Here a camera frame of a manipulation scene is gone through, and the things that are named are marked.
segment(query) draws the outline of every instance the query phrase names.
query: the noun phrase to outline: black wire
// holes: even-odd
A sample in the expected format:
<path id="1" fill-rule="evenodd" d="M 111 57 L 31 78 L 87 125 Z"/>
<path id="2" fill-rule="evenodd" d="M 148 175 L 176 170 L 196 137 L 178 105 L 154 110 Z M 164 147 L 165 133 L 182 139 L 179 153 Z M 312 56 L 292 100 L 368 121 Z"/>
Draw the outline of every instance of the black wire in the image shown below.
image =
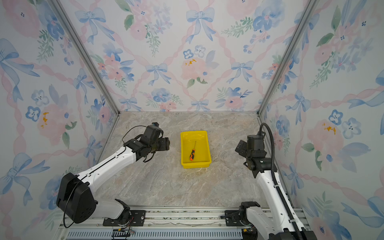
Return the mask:
<path id="1" fill-rule="evenodd" d="M 121 139 L 122 142 L 124 143 L 124 138 L 125 136 L 127 136 L 127 134 L 129 133 L 130 130 L 134 129 L 135 127 L 146 127 L 146 126 L 143 126 L 143 125 L 137 125 L 137 126 L 134 126 L 133 128 L 129 129 L 128 132 L 124 135 L 124 137 Z"/>
<path id="2" fill-rule="evenodd" d="M 144 159 L 143 162 L 149 162 L 149 161 L 153 158 L 153 156 L 155 156 L 155 153 L 156 153 L 156 152 L 154 152 L 154 153 L 152 154 L 152 157 L 151 157 L 150 159 L 148 159 L 147 161 L 145 161 L 145 159 Z"/>
<path id="3" fill-rule="evenodd" d="M 79 185 L 79 184 L 81 183 L 81 181 L 82 181 L 86 176 L 87 176 L 87 175 L 85 175 L 82 179 L 80 179 L 79 182 L 76 183 L 76 185 L 75 185 L 74 188 L 72 189 L 72 192 L 70 193 L 70 196 L 69 196 L 69 198 L 68 198 L 68 200 L 67 200 L 67 203 L 65 204 L 64 215 L 63 215 L 63 224 L 64 224 L 64 227 L 65 227 L 65 228 L 69 228 L 69 227 L 72 226 L 72 224 L 74 224 L 74 222 L 72 222 L 71 225 L 69 225 L 68 227 L 67 227 L 67 225 L 65 225 L 65 212 L 67 211 L 68 203 L 69 203 L 70 198 L 71 198 L 73 192 L 75 191 L 77 185 Z"/>
<path id="4" fill-rule="evenodd" d="M 265 128 L 268 130 L 268 134 L 269 134 L 269 139 L 271 141 L 271 175 L 272 175 L 272 181 L 273 181 L 273 184 L 275 185 L 275 188 L 277 190 L 277 193 L 279 194 L 280 196 L 280 199 L 281 201 L 283 202 L 283 205 L 285 207 L 285 210 L 288 214 L 288 217 L 289 219 L 291 220 L 291 223 L 293 225 L 293 228 L 295 229 L 295 232 L 296 232 L 296 236 L 299 240 L 303 240 L 303 236 L 301 235 L 300 233 L 300 230 L 299 230 L 299 227 L 297 226 L 296 222 L 295 221 L 292 221 L 294 220 L 293 218 L 293 215 L 292 215 L 292 212 L 291 210 L 289 209 L 288 207 L 288 204 L 284 198 L 284 195 L 280 189 L 280 187 L 278 186 L 277 184 L 277 181 L 276 181 L 276 176 L 275 176 L 275 144 L 274 144 L 274 141 L 273 141 L 273 134 L 272 134 L 272 131 L 270 129 L 270 127 L 266 124 L 266 123 L 261 123 L 260 124 L 260 130 L 259 130 L 259 135 L 261 136 L 262 135 L 262 129 L 263 129 L 263 126 L 265 126 Z"/>

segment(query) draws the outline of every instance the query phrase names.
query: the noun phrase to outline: orange and black handle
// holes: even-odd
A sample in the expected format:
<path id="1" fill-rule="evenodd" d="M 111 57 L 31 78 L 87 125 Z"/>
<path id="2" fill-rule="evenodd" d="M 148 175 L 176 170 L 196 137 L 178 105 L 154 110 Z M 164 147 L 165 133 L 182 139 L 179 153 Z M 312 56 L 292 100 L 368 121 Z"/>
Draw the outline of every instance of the orange and black handle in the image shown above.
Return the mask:
<path id="1" fill-rule="evenodd" d="M 195 147 L 196 147 L 196 142 L 195 142 L 195 146 L 192 149 L 192 153 L 189 156 L 189 160 L 191 160 L 191 161 L 195 158 Z"/>

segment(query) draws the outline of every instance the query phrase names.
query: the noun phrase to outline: marble table surface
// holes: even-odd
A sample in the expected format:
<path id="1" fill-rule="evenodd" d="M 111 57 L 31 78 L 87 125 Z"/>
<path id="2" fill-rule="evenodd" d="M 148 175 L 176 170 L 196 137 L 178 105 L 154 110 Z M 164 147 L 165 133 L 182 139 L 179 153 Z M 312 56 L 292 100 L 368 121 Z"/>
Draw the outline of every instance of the marble table surface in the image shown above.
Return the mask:
<path id="1" fill-rule="evenodd" d="M 261 187 L 245 159 L 235 148 L 239 140 L 256 134 L 256 113 L 232 112 L 122 112 L 102 159 L 122 146 L 122 137 L 133 126 L 158 122 L 169 137 L 169 151 L 156 152 L 148 163 L 143 159 L 125 167 L 107 180 L 96 197 L 121 199 L 128 205 L 238 207 L 244 201 L 257 201 L 268 207 Z M 212 163 L 207 168 L 184 169 L 180 162 L 180 133 L 208 132 Z M 144 133 L 133 129 L 125 141 Z"/>

